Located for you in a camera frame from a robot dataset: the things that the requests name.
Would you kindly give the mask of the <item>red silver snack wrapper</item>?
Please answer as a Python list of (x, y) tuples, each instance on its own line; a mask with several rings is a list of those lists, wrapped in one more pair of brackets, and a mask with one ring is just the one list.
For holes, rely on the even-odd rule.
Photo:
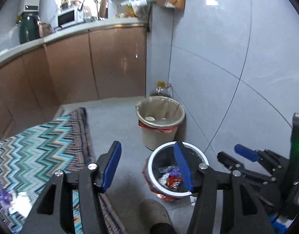
[(166, 179), (166, 187), (168, 189), (177, 190), (182, 183), (183, 179), (180, 174), (173, 175), (169, 174), (168, 178)]

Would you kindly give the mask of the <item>white rimmed black trash bin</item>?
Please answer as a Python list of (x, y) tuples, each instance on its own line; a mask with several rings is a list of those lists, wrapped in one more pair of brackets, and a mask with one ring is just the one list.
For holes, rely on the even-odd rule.
[(182, 181), (177, 190), (168, 189), (166, 187), (166, 179), (169, 174), (180, 174), (182, 179), (189, 176), (188, 170), (181, 173), (181, 168), (174, 156), (174, 148), (178, 146), (178, 142), (168, 142), (159, 146), (148, 158), (143, 174), (147, 180), (150, 190), (155, 193), (158, 198), (165, 201), (174, 201), (189, 196), (196, 196), (192, 189), (192, 183)]

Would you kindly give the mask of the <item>beige trash bin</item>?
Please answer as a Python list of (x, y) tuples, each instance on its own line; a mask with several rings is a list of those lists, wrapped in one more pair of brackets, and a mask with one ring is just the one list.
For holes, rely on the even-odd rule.
[(185, 118), (182, 105), (169, 97), (145, 98), (135, 109), (143, 143), (152, 151), (174, 141), (176, 132)]

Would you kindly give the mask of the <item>brown kitchen cabinets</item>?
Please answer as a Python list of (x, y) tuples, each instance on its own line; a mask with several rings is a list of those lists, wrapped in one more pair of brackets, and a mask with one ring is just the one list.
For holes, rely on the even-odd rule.
[(0, 141), (48, 121), (60, 107), (144, 96), (146, 27), (103, 24), (52, 34), (0, 56)]

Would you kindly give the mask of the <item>zigzag patterned table cloth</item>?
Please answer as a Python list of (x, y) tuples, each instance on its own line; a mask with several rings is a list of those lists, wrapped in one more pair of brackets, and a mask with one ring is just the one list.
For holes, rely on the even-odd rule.
[[(27, 192), (32, 209), (24, 218), (0, 202), (0, 233), (83, 233), (79, 173), (98, 158), (82, 107), (1, 141), (2, 185)], [(106, 192), (99, 201), (108, 233), (125, 233)]]

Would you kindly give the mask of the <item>white crumpled tissue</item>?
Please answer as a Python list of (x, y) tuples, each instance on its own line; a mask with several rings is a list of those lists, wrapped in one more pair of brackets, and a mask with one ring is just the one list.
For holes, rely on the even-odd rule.
[(19, 213), (24, 218), (27, 218), (32, 209), (27, 192), (19, 192), (18, 194), (11, 192), (11, 201), (9, 206), (9, 213)]

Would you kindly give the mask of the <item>yellow capped oil bottle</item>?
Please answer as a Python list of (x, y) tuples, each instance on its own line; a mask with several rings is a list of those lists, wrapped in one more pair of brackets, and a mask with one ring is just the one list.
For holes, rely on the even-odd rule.
[(171, 88), (171, 84), (165, 83), (164, 81), (158, 81), (156, 84), (156, 88), (150, 92), (150, 97), (152, 96), (162, 96), (162, 97), (171, 97), (169, 93), (169, 88)]

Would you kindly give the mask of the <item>white microwave oven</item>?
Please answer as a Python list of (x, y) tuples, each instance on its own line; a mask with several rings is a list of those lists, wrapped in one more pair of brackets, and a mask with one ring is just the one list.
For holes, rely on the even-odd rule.
[(64, 10), (57, 15), (57, 23), (60, 28), (71, 27), (83, 22), (83, 12), (79, 11), (76, 7)]

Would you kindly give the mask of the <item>dark green kettle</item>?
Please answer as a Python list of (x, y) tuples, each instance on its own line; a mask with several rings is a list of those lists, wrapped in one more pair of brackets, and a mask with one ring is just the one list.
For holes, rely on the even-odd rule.
[(19, 27), (20, 44), (40, 39), (39, 24), (40, 18), (37, 12), (24, 12), (21, 15)]

